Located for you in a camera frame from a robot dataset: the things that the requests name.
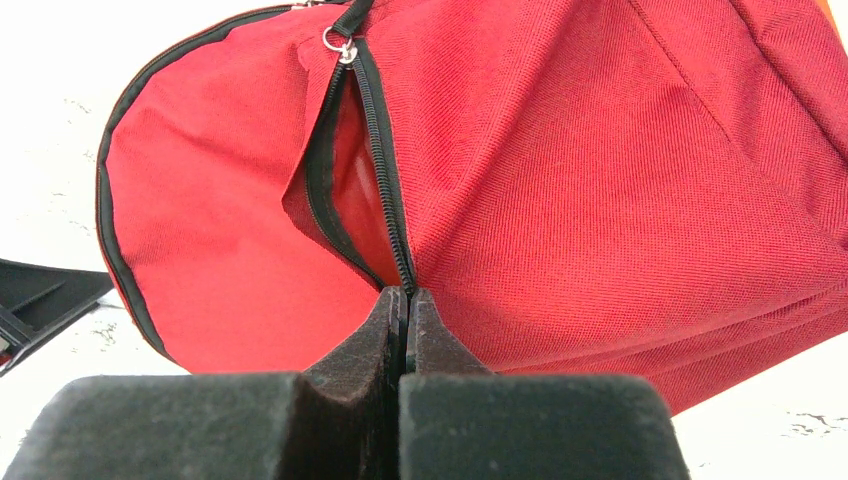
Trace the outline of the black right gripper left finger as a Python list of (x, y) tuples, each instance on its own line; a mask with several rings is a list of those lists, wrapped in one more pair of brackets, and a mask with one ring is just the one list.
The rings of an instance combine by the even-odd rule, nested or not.
[(302, 373), (97, 376), (42, 410), (10, 479), (394, 479), (407, 297)]

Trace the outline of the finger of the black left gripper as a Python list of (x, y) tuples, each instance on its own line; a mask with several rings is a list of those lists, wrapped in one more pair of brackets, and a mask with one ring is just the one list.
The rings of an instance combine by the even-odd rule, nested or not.
[(104, 272), (1, 261), (1, 374), (98, 308), (113, 289)]

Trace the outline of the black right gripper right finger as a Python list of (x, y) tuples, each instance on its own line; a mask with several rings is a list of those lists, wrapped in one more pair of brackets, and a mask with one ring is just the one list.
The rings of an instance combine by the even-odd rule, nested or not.
[(627, 375), (498, 375), (409, 306), (399, 382), (404, 479), (686, 479), (667, 405)]

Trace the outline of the red backpack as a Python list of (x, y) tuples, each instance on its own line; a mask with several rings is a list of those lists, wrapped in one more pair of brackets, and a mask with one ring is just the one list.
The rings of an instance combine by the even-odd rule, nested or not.
[(510, 374), (674, 412), (847, 329), (847, 56), (813, 1), (321, 1), (128, 85), (97, 230), (193, 373), (301, 370), (426, 289)]

